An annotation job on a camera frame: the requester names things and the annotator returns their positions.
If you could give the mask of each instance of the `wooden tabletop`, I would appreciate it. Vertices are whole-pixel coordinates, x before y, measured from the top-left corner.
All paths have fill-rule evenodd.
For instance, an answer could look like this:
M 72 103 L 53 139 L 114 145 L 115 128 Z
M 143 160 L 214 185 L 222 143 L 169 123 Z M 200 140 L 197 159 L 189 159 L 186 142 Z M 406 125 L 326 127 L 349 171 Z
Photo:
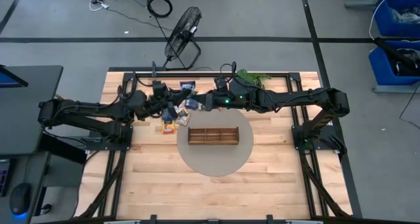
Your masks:
M 123 75 L 123 72 L 107 74 L 101 103 L 115 99 Z M 320 86 L 316 72 L 301 72 L 301 78 L 304 90 Z M 141 80 L 151 82 L 150 78 Z M 179 88 L 179 81 L 195 80 L 199 93 L 215 87 L 213 78 L 157 80 L 173 89 Z M 267 89 L 287 92 L 284 78 L 272 78 L 264 84 Z M 137 89 L 147 95 L 152 93 L 151 88 L 140 84 Z M 320 110 L 308 106 L 310 118 Z M 267 214 L 274 219 L 309 218 L 299 154 L 293 147 L 291 110 L 283 108 L 277 114 L 245 110 L 242 113 L 253 129 L 253 151 L 241 169 L 225 177 L 208 177 L 189 168 L 178 153 L 177 136 L 161 134 L 160 119 L 135 121 L 117 218 L 149 219 L 152 214 L 157 214 L 158 219 L 266 219 Z M 301 110 L 298 114 L 302 123 Z M 325 188 L 344 211 L 352 213 L 338 155 L 332 150 L 316 153 Z M 108 152 L 102 151 L 86 165 L 76 215 L 86 210 L 102 188 L 107 159 Z M 317 214 L 321 214 L 313 185 L 312 192 Z M 110 212 L 111 199 L 108 203 L 106 213 Z

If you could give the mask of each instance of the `blue bin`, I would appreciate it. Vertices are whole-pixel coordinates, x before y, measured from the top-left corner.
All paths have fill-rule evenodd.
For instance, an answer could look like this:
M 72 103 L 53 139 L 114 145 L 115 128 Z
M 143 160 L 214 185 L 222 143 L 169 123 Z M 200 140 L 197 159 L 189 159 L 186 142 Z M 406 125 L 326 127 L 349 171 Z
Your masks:
M 407 48 L 420 51 L 420 43 L 407 41 L 387 41 L 387 43 L 395 49 Z M 396 76 L 387 54 L 379 47 L 370 53 L 369 60 L 378 85 L 412 85 L 420 80 L 419 76 Z
M 378 8 L 375 20 L 383 36 L 420 37 L 420 24 L 399 23 L 392 17 L 393 9 L 410 9 L 420 5 L 420 0 L 386 0 Z

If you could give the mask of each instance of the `electric fan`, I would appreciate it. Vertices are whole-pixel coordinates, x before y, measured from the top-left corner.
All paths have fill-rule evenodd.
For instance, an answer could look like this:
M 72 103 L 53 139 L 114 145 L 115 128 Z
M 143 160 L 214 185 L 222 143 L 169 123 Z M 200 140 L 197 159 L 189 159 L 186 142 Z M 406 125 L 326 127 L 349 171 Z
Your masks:
M 198 7 L 189 7 L 184 14 L 179 19 L 177 25 L 172 31 L 171 36 L 167 40 L 165 48 L 166 62 L 163 65 L 165 70 L 179 70 L 180 68 L 166 68 L 166 64 L 174 59 L 177 59 L 182 51 L 185 49 L 185 46 L 192 42 L 196 46 L 198 53 L 194 60 L 192 61 L 189 67 L 186 67 L 185 70 L 191 69 L 196 63 L 197 58 L 201 54 L 201 49 L 198 47 L 197 43 L 193 40 L 194 34 L 197 30 L 198 23 L 201 19 L 201 11 Z

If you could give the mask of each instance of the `computer monitor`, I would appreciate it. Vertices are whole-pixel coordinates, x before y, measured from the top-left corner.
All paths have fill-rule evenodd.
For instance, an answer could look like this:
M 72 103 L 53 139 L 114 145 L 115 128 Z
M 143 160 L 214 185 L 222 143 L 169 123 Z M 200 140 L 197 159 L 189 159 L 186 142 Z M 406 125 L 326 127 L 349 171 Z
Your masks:
M 27 87 L 28 83 L 0 65 L 0 88 Z

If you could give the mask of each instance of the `gray floor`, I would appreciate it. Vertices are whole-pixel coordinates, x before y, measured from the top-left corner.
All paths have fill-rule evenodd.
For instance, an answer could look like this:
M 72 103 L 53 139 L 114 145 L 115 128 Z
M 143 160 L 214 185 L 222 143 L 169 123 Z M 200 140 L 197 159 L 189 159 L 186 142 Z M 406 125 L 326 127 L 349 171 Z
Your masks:
M 172 28 L 189 6 L 198 6 L 203 19 L 197 36 L 310 37 L 301 0 L 171 0 L 174 11 L 162 19 Z M 318 37 L 368 37 L 371 10 L 346 10 L 346 0 L 308 0 Z M 0 0 L 0 19 L 13 0 Z M 20 0 L 1 37 L 162 37 L 159 29 L 108 11 L 91 12 L 89 0 Z M 111 9 L 149 18 L 133 0 L 107 0 Z M 373 34 L 378 35 L 374 25 Z M 218 70 L 235 60 L 239 68 L 270 71 L 318 71 L 311 43 L 206 42 L 196 67 Z M 9 66 L 63 65 L 58 87 L 63 97 L 96 102 L 106 71 L 112 66 L 149 66 L 165 60 L 164 43 L 0 43 L 0 61 Z M 358 43 L 321 44 L 332 87 L 348 93 L 351 113 L 341 120 L 363 216 L 420 221 L 420 150 L 418 130 L 398 119 L 409 95 L 376 95 L 368 60 L 375 46 Z M 194 50 L 182 54 L 188 62 Z M 413 100 L 404 118 L 420 123 Z M 61 135 L 79 130 L 59 127 Z M 34 222 L 71 216 L 74 187 L 51 189 L 49 215 Z

